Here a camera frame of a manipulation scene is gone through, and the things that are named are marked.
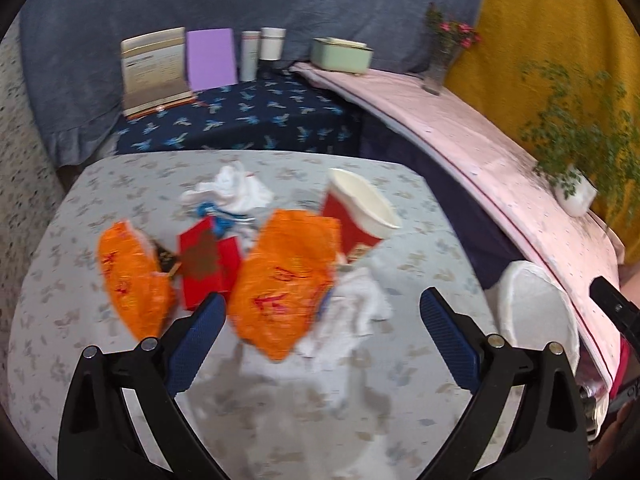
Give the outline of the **operator hand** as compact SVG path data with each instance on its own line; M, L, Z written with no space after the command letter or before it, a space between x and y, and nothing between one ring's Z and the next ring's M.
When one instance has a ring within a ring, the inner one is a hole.
M624 423L639 405L639 400L628 401L616 415L616 419L602 434L601 439L594 445L589 454L590 469L594 474L614 454L620 443L620 433Z

